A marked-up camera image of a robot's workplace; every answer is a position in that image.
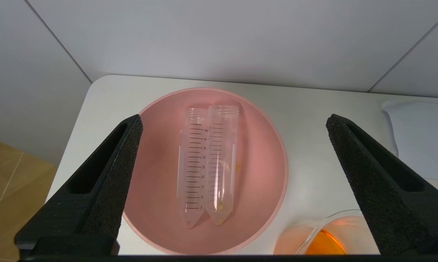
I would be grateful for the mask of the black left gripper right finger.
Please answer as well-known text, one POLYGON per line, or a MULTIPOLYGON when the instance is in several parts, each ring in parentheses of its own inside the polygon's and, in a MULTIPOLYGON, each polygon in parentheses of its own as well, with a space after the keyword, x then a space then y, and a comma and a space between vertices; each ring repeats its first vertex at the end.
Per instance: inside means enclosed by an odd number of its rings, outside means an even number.
POLYGON ((348 118, 326 123, 382 255, 438 255, 438 189, 348 118))

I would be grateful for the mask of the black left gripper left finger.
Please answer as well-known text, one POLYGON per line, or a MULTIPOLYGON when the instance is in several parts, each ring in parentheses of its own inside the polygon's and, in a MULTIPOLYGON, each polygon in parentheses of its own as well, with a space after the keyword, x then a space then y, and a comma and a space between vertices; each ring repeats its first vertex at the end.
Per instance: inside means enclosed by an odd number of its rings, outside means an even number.
POLYGON ((15 236, 20 255, 117 255, 143 125, 121 121, 15 236))

